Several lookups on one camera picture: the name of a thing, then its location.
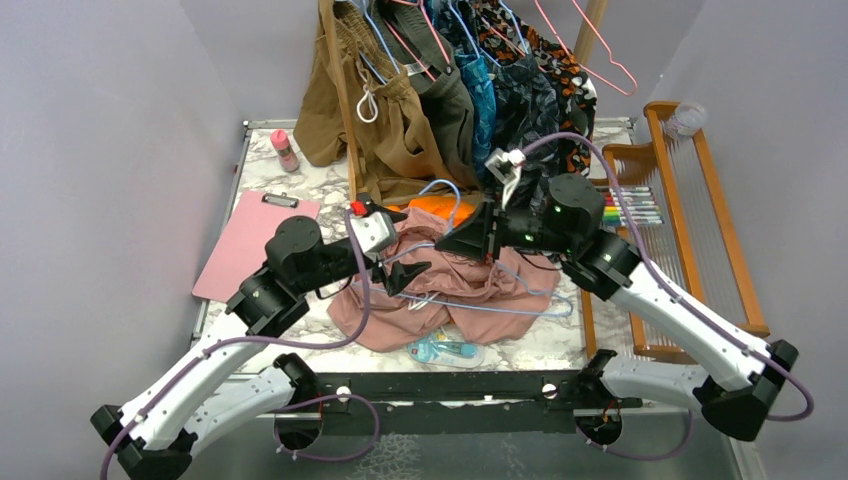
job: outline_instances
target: marker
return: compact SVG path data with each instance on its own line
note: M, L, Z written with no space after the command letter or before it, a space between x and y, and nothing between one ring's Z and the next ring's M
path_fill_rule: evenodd
M652 211L659 212L660 207L659 207L659 205L628 205L627 210L631 211L631 212L632 211L638 212L638 211L642 211L642 210L652 210ZM618 205L606 205L606 206L604 206L604 211L605 212L613 212L613 211L614 212L623 212L624 208L620 207Z
M608 186L607 187L598 187L598 190L610 190L610 191L612 191L612 187L608 187ZM621 191L622 192L650 192L651 187L640 187L640 186L621 187Z
M634 200L634 199L630 199L630 198L624 199L624 205L627 205L628 207L632 206L632 205L656 205L656 204L657 204L657 202L655 202L653 200ZM621 203L618 203L618 200L613 201L613 200L610 200L610 199L607 199L607 202L605 204L605 206L607 206L607 207L617 207L619 205L621 205Z
M630 214L630 216L631 216L631 217L633 217L634 219L650 218L650 219L659 219L659 220L662 220L662 215L660 215L660 214L658 214L658 213L651 213L651 212ZM605 214L604 214L604 219L606 220L606 219L609 219L609 218L621 218L621 219L624 219L624 218L627 218L627 217L625 217L624 215L619 215L619 214L617 214L617 213L605 213Z
M604 226L605 226L605 227L616 227L616 228L618 228L618 227L626 227L626 226L627 226L627 224L626 224L626 223L624 223L624 222L607 222L607 221L604 221L604 222L603 222L603 224L604 224ZM637 226L643 226L643 225L663 225L663 221L662 221L662 220L644 220L644 221L637 221L637 222L636 222L636 225L637 225Z
M606 191L606 192L603 192L603 194L604 194L606 197L610 197L610 198L618 198L618 195L613 195L613 193L614 193L614 192L612 192L612 191L610 191L610 190L608 190L608 191ZM624 197L653 197L653 196L654 196L654 194L653 194L652 192L630 192L630 191L624 191L624 192L621 192L621 193L622 193L622 196L624 196Z

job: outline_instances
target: pink bottle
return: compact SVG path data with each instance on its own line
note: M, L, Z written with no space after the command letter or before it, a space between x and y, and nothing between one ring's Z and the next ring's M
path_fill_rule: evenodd
M283 130L276 130L271 134L271 145L280 157L280 166L287 172L293 172L300 166L300 160L291 149L289 136Z

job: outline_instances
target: pink clothing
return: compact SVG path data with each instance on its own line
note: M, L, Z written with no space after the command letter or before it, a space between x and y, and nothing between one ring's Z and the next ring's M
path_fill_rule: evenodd
M433 243L447 229L446 220L424 210L411 208L405 213L409 218L395 225L398 242L383 252L384 258L420 243ZM433 264L406 288L404 292L410 295L438 292L437 300L540 313L550 304L549 295L530 295L515 277L492 264L477 263L433 248L419 248L399 261ZM538 269L511 248L501 250L499 261L534 291L552 291L560 281L559 272ZM540 266L553 267L543 257L534 257L533 261ZM536 320L534 315L482 312L435 303L409 310L410 302L413 301L390 298L381 291L372 290L371 315L357 341L371 350L391 351L427 336L453 318L466 341L487 344L520 338ZM327 311L339 330L350 335L359 326L362 308L362 287L351 286L336 296Z

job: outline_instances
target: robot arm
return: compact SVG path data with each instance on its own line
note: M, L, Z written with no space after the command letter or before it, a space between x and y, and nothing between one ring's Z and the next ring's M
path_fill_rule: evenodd
M371 281L390 294L402 291L428 262L392 264L386 272L376 254L397 241L393 223L405 214L370 200L356 203L351 226ZM250 381L222 388L224 381L309 311L306 293L359 271L349 238L325 245L319 226L292 217L265 246L267 260L227 302L237 322L217 322L162 378L118 407L104 405L91 423L133 480L178 478L192 457L257 415L317 395L317 379L294 354L282 355ZM145 410L151 399L155 408Z
M496 153L489 160L504 192L520 168L514 153ZM436 249L480 261L496 260L502 247L561 254L562 270L577 286L637 313L697 362L671 365L600 351L583 371L589 391L603 398L637 397L700 410L721 432L753 440L784 383L782 375L758 358L770 358L789 370L798 351L787 342L770 345L737 328L675 285L635 246L602 230L605 200L582 175L554 177L548 190L539 213L505 207L507 198L496 201L487 195L471 217L436 243ZM672 293L658 284L651 270ZM689 308L684 308L684 301ZM693 314L692 308L724 335Z

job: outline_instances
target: small bottle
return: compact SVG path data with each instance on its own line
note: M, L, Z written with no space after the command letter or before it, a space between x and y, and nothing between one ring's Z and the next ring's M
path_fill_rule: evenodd
M665 122L665 134L672 140L692 138L707 123L707 109L693 102L681 102Z
M280 166L286 172L293 172L300 166L300 160L291 149L289 136L283 130L276 130L271 134L271 145L277 151L277 156L280 157Z

